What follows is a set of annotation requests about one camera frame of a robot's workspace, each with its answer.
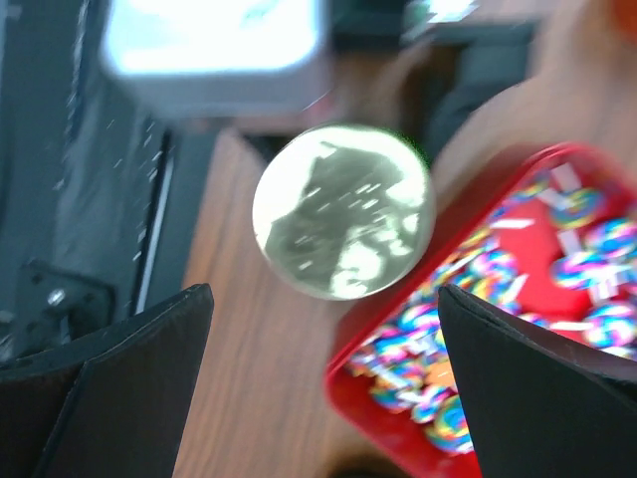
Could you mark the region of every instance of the wooden table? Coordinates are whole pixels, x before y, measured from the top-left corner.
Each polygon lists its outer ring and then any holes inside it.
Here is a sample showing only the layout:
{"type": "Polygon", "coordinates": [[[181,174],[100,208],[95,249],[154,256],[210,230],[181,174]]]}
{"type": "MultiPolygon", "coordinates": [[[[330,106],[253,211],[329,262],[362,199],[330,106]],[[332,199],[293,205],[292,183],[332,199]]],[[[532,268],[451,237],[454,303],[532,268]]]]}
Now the wooden table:
{"type": "MultiPolygon", "coordinates": [[[[538,41],[537,75],[480,109],[438,159],[434,179],[441,205],[493,152],[518,141],[586,141],[634,171],[637,48],[609,31],[602,2],[482,3],[482,19],[555,10],[538,41]]],[[[380,104],[383,98],[374,95],[384,87],[376,82],[363,95],[380,104]]],[[[382,117],[384,112],[391,108],[366,113],[382,117]]],[[[336,463],[377,454],[329,409],[322,391],[332,332],[348,304],[293,291],[257,249],[251,206],[263,167],[236,135],[223,134],[186,280],[210,282],[216,309],[178,478],[323,478],[336,463]]]]}

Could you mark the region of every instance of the swirl lollipop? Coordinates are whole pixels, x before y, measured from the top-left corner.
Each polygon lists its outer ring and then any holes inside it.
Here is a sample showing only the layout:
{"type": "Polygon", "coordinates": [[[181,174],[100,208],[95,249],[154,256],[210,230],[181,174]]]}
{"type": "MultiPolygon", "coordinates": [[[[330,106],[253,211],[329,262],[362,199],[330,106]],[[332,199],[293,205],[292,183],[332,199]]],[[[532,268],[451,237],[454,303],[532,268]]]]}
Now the swirl lollipop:
{"type": "Polygon", "coordinates": [[[470,292],[483,301],[487,301],[491,304],[497,304],[506,289],[506,284],[500,282],[498,278],[490,276],[476,282],[470,292]]]}
{"type": "Polygon", "coordinates": [[[471,272],[463,272],[453,277],[449,284],[460,287],[461,289],[469,290],[471,286],[478,280],[478,278],[471,272]]]}
{"type": "Polygon", "coordinates": [[[432,421],[444,401],[449,398],[449,388],[440,385],[429,385],[422,393],[418,403],[411,409],[411,419],[416,423],[432,421]]]}
{"type": "Polygon", "coordinates": [[[508,283],[518,274],[516,258],[502,249],[483,252],[469,265],[469,270],[480,277],[494,277],[508,283]]]}
{"type": "Polygon", "coordinates": [[[369,394],[373,400],[390,413],[401,413],[413,406],[413,402],[400,397],[400,391],[385,387],[375,386],[369,394]]]}
{"type": "Polygon", "coordinates": [[[411,306],[396,319],[396,326],[404,332],[424,331],[434,334],[440,327],[438,308],[433,304],[411,306]]]}
{"type": "Polygon", "coordinates": [[[550,266],[550,275],[558,286],[581,291],[594,286],[600,269],[607,265],[599,254],[579,251],[555,261],[550,266]]]}
{"type": "Polygon", "coordinates": [[[434,336],[434,344],[436,345],[438,354],[446,354],[447,346],[445,345],[445,337],[442,335],[442,329],[438,329],[434,336]]]}
{"type": "Polygon", "coordinates": [[[420,388],[425,383],[427,369],[422,361],[416,358],[408,358],[392,365],[389,368],[389,372],[393,374],[390,376],[398,376],[402,378],[402,386],[396,386],[394,380],[388,380],[384,375],[379,375],[376,378],[376,386],[390,389],[402,389],[405,387],[411,389],[420,388]]]}
{"type": "Polygon", "coordinates": [[[473,450],[467,418],[458,395],[447,398],[434,419],[426,428],[429,441],[451,454],[468,453],[473,450]]]}
{"type": "Polygon", "coordinates": [[[372,345],[376,356],[383,363],[398,363],[409,357],[413,340],[406,334],[378,339],[372,345]]]}
{"type": "Polygon", "coordinates": [[[550,210],[553,224],[562,229],[576,229],[590,224],[604,206],[601,193],[590,188],[565,193],[564,197],[570,202],[570,207],[563,210],[557,208],[550,210]]]}
{"type": "Polygon", "coordinates": [[[550,177],[546,172],[535,175],[530,183],[514,192],[507,201],[512,205],[524,204],[535,199],[542,191],[548,189],[550,177]]]}
{"type": "Polygon", "coordinates": [[[548,327],[548,320],[542,317],[540,314],[529,312],[526,314],[522,314],[520,316],[520,319],[533,324],[534,326],[542,327],[543,329],[546,329],[548,327]]]}
{"type": "Polygon", "coordinates": [[[471,235],[465,239],[459,249],[461,251],[469,251],[479,246],[485,239],[491,235],[491,229],[487,226],[474,230],[471,235]]]}
{"type": "Polygon", "coordinates": [[[625,217],[604,222],[586,235],[584,244],[608,259],[626,256],[637,247],[637,224],[625,217]]]}
{"type": "Polygon", "coordinates": [[[627,346],[636,337],[637,308],[628,302],[609,302],[595,307],[584,323],[589,326],[584,338],[593,347],[627,346]]]}

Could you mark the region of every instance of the bolt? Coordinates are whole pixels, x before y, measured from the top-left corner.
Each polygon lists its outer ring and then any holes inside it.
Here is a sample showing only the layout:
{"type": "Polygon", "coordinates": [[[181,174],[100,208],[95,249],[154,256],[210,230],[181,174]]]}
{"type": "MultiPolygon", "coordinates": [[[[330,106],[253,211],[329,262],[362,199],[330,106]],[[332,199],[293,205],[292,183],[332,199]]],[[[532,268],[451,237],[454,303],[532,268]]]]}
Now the bolt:
{"type": "Polygon", "coordinates": [[[49,303],[50,306],[56,307],[62,304],[62,301],[64,301],[66,297],[67,297],[67,294],[64,292],[64,290],[55,289],[54,291],[51,292],[51,294],[49,294],[49,297],[47,298],[47,302],[49,303]]]}

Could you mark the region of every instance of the candy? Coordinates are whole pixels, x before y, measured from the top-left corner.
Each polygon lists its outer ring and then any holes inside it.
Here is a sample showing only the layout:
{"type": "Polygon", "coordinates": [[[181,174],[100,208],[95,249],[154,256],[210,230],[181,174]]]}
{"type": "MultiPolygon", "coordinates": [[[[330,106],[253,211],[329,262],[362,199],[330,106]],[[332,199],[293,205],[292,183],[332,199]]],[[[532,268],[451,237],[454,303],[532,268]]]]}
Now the candy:
{"type": "Polygon", "coordinates": [[[447,346],[445,345],[445,337],[442,335],[442,329],[438,329],[436,335],[434,336],[434,344],[438,349],[439,354],[447,353],[447,346]]]}
{"type": "Polygon", "coordinates": [[[487,239],[491,234],[491,230],[489,227],[484,226],[479,229],[476,229],[471,235],[460,245],[461,251],[467,251],[478,246],[482,241],[487,239]]]}
{"type": "Polygon", "coordinates": [[[538,194],[548,188],[549,177],[545,172],[537,174],[529,184],[523,186],[510,196],[513,204],[523,204],[534,199],[538,194]]]}
{"type": "Polygon", "coordinates": [[[391,324],[383,324],[378,329],[376,329],[363,343],[362,346],[368,346],[373,342],[377,341],[381,338],[389,338],[389,337],[398,337],[403,335],[403,332],[398,329],[396,326],[391,324]]]}
{"type": "Polygon", "coordinates": [[[433,304],[411,306],[396,319],[396,326],[402,331],[425,331],[434,334],[440,327],[438,308],[433,304]]]}
{"type": "Polygon", "coordinates": [[[483,252],[469,265],[469,270],[481,277],[494,277],[501,283],[508,283],[518,274],[516,258],[502,249],[483,252]]]}
{"type": "Polygon", "coordinates": [[[425,434],[434,446],[448,453],[468,453],[473,450],[467,418],[458,395],[443,402],[425,434]]]}
{"type": "Polygon", "coordinates": [[[503,311],[505,311],[506,313],[511,314],[512,316],[516,316],[522,310],[522,306],[516,301],[506,302],[504,304],[495,304],[495,305],[498,306],[503,311]]]}
{"type": "MultiPolygon", "coordinates": [[[[395,376],[399,376],[406,383],[406,387],[416,389],[425,383],[425,375],[427,369],[425,365],[416,358],[408,358],[389,367],[389,372],[395,376]]],[[[376,378],[376,386],[382,388],[405,388],[405,386],[396,386],[394,380],[387,380],[385,376],[379,375],[376,378]]]]}
{"type": "Polygon", "coordinates": [[[471,286],[478,280],[478,278],[471,272],[462,272],[453,277],[449,284],[460,287],[461,289],[470,289],[471,286]]]}
{"type": "Polygon", "coordinates": [[[586,235],[584,244],[609,259],[625,256],[637,247],[637,224],[626,218],[604,222],[586,235]]]}
{"type": "Polygon", "coordinates": [[[497,304],[502,294],[507,289],[506,285],[500,282],[496,277],[486,277],[475,283],[470,292],[474,296],[478,296],[483,301],[491,304],[497,304]]]}
{"type": "Polygon", "coordinates": [[[429,385],[422,393],[418,403],[411,410],[411,419],[416,423],[428,423],[432,421],[436,412],[444,401],[449,398],[449,388],[439,385],[429,385]]]}
{"type": "Polygon", "coordinates": [[[409,357],[412,339],[403,334],[396,337],[378,339],[373,343],[376,355],[383,363],[397,363],[409,357]]]}
{"type": "Polygon", "coordinates": [[[628,280],[626,289],[628,293],[637,298],[637,251],[633,251],[624,258],[625,265],[629,266],[626,271],[626,278],[628,280]]]}
{"type": "Polygon", "coordinates": [[[425,383],[444,386],[445,388],[456,388],[456,378],[448,357],[438,358],[429,364],[425,383]]]}
{"type": "Polygon", "coordinates": [[[636,337],[637,308],[628,302],[609,302],[595,307],[584,323],[590,325],[584,338],[593,347],[627,346],[636,337]]]}
{"type": "Polygon", "coordinates": [[[600,255],[580,251],[555,261],[550,266],[550,275],[558,286],[580,291],[598,282],[601,268],[607,265],[600,255]]]}
{"type": "Polygon", "coordinates": [[[548,327],[548,320],[545,319],[544,317],[542,317],[540,314],[535,314],[533,312],[529,312],[526,314],[522,314],[520,316],[520,318],[525,321],[528,322],[530,324],[533,324],[535,326],[538,327],[542,327],[542,328],[547,328],[548,327]]]}
{"type": "Polygon", "coordinates": [[[550,210],[553,223],[562,229],[575,229],[590,224],[595,220],[604,203],[602,195],[590,188],[566,193],[564,197],[570,201],[570,207],[564,210],[557,208],[550,210]]]}
{"type": "Polygon", "coordinates": [[[399,390],[392,390],[380,386],[375,386],[369,391],[373,400],[391,413],[403,412],[413,405],[413,402],[410,400],[401,398],[399,393],[399,390]]]}
{"type": "Polygon", "coordinates": [[[609,347],[602,350],[612,356],[622,357],[623,359],[629,360],[637,360],[637,350],[630,347],[609,347]]]}
{"type": "Polygon", "coordinates": [[[366,346],[360,348],[360,350],[351,356],[347,363],[347,369],[353,376],[374,376],[372,369],[379,364],[380,361],[376,356],[375,349],[370,346],[366,346]]]}

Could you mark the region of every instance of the red container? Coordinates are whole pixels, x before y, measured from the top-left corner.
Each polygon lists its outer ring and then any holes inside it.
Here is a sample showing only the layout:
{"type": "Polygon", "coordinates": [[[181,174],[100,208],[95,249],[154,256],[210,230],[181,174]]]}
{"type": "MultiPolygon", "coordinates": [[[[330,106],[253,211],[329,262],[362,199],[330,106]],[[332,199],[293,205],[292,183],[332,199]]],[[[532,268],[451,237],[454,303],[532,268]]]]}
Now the red container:
{"type": "MultiPolygon", "coordinates": [[[[392,288],[360,301],[338,325],[325,373],[326,393],[332,406],[363,434],[415,477],[477,478],[482,476],[474,453],[449,457],[429,444],[422,425],[409,413],[391,414],[377,405],[368,390],[371,378],[353,377],[344,366],[350,356],[381,324],[394,316],[412,292],[474,231],[482,226],[510,193],[537,172],[568,162],[584,186],[601,191],[605,206],[595,223],[626,214],[635,204],[635,189],[621,168],[598,151],[576,144],[542,149],[515,146],[496,155],[453,203],[438,216],[430,247],[418,266],[392,288]]],[[[590,308],[586,291],[559,288],[548,274],[553,261],[563,256],[556,230],[546,219],[546,206],[534,200],[505,217],[531,218],[524,231],[499,231],[501,245],[530,274],[518,302],[524,312],[537,312],[550,321],[579,321],[590,308]]],[[[581,341],[579,333],[565,333],[581,341]]]]}
{"type": "Polygon", "coordinates": [[[616,28],[629,40],[637,42],[637,2],[608,0],[616,28]]]}

